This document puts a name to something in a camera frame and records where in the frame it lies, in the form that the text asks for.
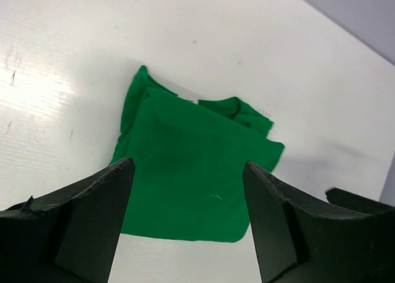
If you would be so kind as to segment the green t-shirt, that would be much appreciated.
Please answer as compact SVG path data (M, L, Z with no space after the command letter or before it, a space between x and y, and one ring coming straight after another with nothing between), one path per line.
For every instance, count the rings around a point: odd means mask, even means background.
M182 98L142 66L128 89L113 161L136 170L122 233L155 239L237 242L249 226L246 162L267 171L285 149L273 122L237 97Z

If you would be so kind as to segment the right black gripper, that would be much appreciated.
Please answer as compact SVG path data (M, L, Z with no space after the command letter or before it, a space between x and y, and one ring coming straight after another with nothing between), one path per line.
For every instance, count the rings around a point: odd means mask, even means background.
M339 188L331 188L325 192L327 201L338 207L365 214L380 214L394 211L394 207L380 203Z

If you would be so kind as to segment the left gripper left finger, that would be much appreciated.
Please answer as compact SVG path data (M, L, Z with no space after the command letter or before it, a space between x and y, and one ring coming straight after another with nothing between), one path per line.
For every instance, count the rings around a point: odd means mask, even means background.
M2 282L107 282L135 174L124 158L1 212Z

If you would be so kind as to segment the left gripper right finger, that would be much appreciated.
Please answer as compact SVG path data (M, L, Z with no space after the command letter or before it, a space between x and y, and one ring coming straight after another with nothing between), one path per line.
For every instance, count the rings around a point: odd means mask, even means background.
M243 184L262 282L394 281L394 211L332 205L252 162Z

